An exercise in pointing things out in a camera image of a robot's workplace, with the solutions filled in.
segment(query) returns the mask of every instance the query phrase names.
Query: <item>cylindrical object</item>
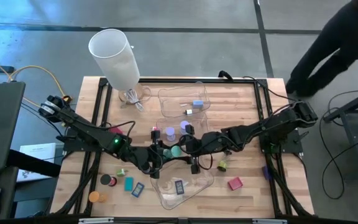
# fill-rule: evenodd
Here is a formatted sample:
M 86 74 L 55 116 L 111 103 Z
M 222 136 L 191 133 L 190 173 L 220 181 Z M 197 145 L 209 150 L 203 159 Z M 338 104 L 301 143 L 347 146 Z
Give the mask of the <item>cylindrical object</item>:
M 91 192 L 88 197 L 89 201 L 92 203 L 95 202 L 104 202 L 107 199 L 107 195 L 101 194 L 97 191 Z
M 173 146 L 171 148 L 172 157 L 179 157 L 181 155 L 181 150 L 179 146 Z
M 110 176 L 109 174 L 104 174 L 100 178 L 100 183 L 103 185 L 114 187 L 117 184 L 117 179 L 115 177 Z
M 231 155 L 230 151 L 224 152 L 223 158 L 219 161 L 218 170 L 222 172 L 226 172 L 227 169 L 227 162 L 229 160 L 229 156 Z
M 114 89 L 127 91 L 139 82 L 139 69 L 123 32 L 116 29 L 98 32 L 90 40 L 88 48 Z
M 165 128 L 165 134 L 167 134 L 167 140 L 168 141 L 174 141 L 175 140 L 175 129 L 173 127 Z
M 187 134 L 186 132 L 186 125 L 190 124 L 188 121 L 182 121 L 180 123 L 180 132 L 181 134 Z
M 162 154 L 167 158 L 167 159 L 171 159 L 172 158 L 172 152 L 169 149 L 164 149 L 164 151 L 162 152 Z

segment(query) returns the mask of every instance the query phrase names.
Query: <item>small toy object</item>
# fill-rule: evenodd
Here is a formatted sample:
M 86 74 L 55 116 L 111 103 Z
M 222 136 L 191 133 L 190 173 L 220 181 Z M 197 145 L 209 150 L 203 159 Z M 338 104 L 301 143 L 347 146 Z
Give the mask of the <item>small toy object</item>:
M 165 128 L 165 134 L 167 134 L 167 140 L 168 141 L 174 141 L 175 136 L 175 129 L 173 127 L 167 127 Z
M 124 169 L 117 170 L 116 172 L 117 177 L 124 177 L 126 175 L 126 172 L 128 172 L 128 170 L 124 170 Z
M 125 177 L 124 191 L 132 191 L 133 187 L 134 187 L 134 178 L 133 177 Z
M 269 172 L 269 168 L 267 168 L 267 166 L 262 167 L 262 172 L 264 173 L 266 180 L 270 180 L 272 178 Z
M 104 174 L 100 178 L 100 183 L 103 185 L 114 187 L 117 184 L 117 179 L 113 176 L 110 176 L 109 174 Z
M 107 199 L 107 196 L 105 194 L 101 194 L 97 191 L 91 192 L 88 197 L 89 201 L 92 203 L 95 202 L 104 202 Z
M 175 187 L 177 188 L 177 195 L 185 193 L 185 189 L 183 188 L 183 183 L 181 180 L 175 181 Z
M 171 159 L 172 158 L 172 152 L 169 149 L 164 149 L 164 151 L 162 152 L 163 155 L 167 158 L 167 159 Z
M 231 155 L 231 151 L 225 151 L 222 160 L 219 162 L 218 170 L 221 172 L 226 172 L 227 169 L 227 161 L 229 160 L 229 156 Z
M 204 106 L 202 100 L 193 100 L 193 109 L 201 109 Z
M 228 182 L 228 184 L 229 184 L 229 187 L 231 188 L 231 190 L 236 190 L 236 189 L 239 189 L 240 187 L 242 187 L 242 182 L 239 177 L 236 177 L 236 178 L 230 180 Z
M 183 112 L 184 115 L 191 115 L 193 114 L 193 110 L 191 109 L 188 109 L 188 110 L 185 110 L 185 112 Z
M 186 132 L 186 125 L 187 124 L 190 124 L 190 123 L 188 121 L 182 121 L 180 123 L 180 132 L 181 132 L 181 134 L 187 134 L 187 132 Z
M 131 194 L 135 197 L 139 197 L 140 193 L 142 193 L 142 191 L 143 191 L 143 188 L 144 188 L 144 185 L 141 184 L 140 182 L 138 182 L 136 184 L 135 190 Z
M 172 157 L 179 157 L 181 155 L 181 150 L 179 146 L 173 146 L 171 148 Z
M 114 134 L 124 134 L 119 128 L 110 128 L 109 132 Z

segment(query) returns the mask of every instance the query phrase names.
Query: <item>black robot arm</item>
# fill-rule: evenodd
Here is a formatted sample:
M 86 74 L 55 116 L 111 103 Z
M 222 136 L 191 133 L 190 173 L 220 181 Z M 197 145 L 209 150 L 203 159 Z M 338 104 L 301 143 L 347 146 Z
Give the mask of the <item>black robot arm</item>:
M 159 178 L 159 169 L 164 163 L 181 159 L 191 164 L 191 172 L 199 173 L 199 156 L 226 150 L 241 151 L 252 138 L 266 134 L 269 141 L 278 144 L 295 128 L 307 128 L 318 119 L 308 103 L 298 101 L 268 118 L 254 124 L 224 128 L 221 132 L 208 132 L 201 139 L 196 139 L 191 125 L 186 127 L 188 134 L 183 135 L 173 146 L 180 146 L 188 154 L 186 157 L 169 159 L 163 155 L 164 149 L 172 146 L 164 145 L 158 130 L 152 131 L 150 146 L 131 146 L 132 139 L 123 134 L 114 134 L 108 128 L 100 128 L 76 114 L 68 103 L 58 96 L 49 96 L 42 103 L 39 113 L 47 120 L 56 123 L 64 122 L 75 133 L 75 136 L 64 136 L 58 139 L 63 142 L 76 141 L 83 151 L 103 151 L 124 162 L 131 162 L 152 178 Z

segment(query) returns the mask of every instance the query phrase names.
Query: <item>red block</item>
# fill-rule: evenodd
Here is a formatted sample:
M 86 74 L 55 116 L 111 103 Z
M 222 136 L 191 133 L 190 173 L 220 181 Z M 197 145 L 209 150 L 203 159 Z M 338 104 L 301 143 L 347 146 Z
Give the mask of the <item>red block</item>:
M 236 177 L 236 178 L 230 180 L 228 182 L 228 184 L 229 184 L 229 187 L 231 188 L 231 190 L 236 190 L 236 189 L 242 187 L 242 182 L 239 177 Z

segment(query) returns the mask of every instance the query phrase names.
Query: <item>clear plastic container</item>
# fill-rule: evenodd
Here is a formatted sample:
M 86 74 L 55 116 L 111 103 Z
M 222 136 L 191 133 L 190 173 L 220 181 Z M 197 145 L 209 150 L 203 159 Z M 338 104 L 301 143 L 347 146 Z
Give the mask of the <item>clear plastic container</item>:
M 180 136 L 183 135 L 181 130 L 181 122 L 189 122 L 195 130 L 194 136 L 201 139 L 204 133 L 208 132 L 208 118 L 205 113 L 197 113 L 189 116 L 179 116 L 174 118 L 161 118 L 157 121 L 156 127 L 159 128 L 161 133 L 161 140 L 164 144 L 171 146 L 179 141 Z M 175 130 L 175 140 L 170 141 L 167 138 L 166 128 L 172 127 Z
M 177 194 L 175 187 L 175 181 L 178 180 L 182 181 L 184 190 L 180 195 Z M 203 169 L 199 174 L 191 174 L 190 165 L 186 162 L 172 161 L 164 165 L 159 179 L 150 179 L 150 181 L 160 198 L 162 207 L 171 210 L 212 185 L 214 176 Z
M 158 91 L 161 112 L 164 117 L 172 118 L 184 115 L 186 110 L 193 114 L 202 112 L 211 106 L 204 83 L 196 82 L 192 85 Z M 193 108 L 193 101 L 203 101 L 202 108 Z

